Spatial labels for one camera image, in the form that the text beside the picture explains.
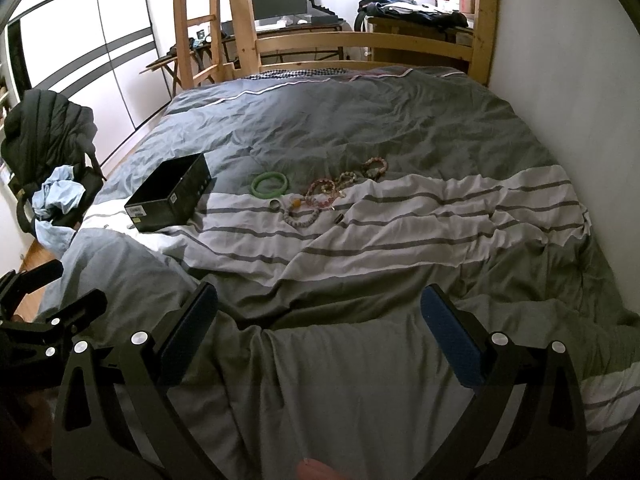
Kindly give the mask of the person's right hand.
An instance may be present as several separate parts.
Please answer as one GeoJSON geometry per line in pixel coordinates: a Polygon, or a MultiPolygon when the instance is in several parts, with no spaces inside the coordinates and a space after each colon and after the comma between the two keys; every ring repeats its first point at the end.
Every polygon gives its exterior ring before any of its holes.
{"type": "Polygon", "coordinates": [[[313,458],[303,458],[296,466],[297,480],[347,480],[334,468],[313,458]]]}

